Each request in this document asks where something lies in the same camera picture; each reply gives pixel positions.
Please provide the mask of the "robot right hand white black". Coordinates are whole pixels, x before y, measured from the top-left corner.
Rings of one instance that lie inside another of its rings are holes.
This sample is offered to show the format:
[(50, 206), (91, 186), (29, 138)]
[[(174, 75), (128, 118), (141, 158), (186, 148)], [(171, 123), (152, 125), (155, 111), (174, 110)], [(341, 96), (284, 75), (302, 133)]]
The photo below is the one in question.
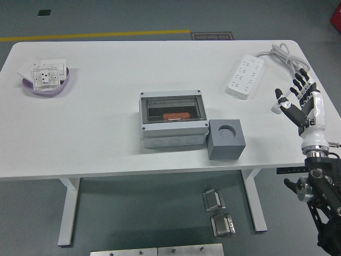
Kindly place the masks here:
[(280, 89), (275, 89), (278, 108), (298, 127), (298, 134), (303, 139), (301, 149), (304, 155), (309, 151), (329, 151), (329, 143), (324, 136), (326, 118), (324, 100), (317, 89), (316, 82), (301, 68), (295, 74), (290, 92), (299, 101), (300, 107), (291, 103)]

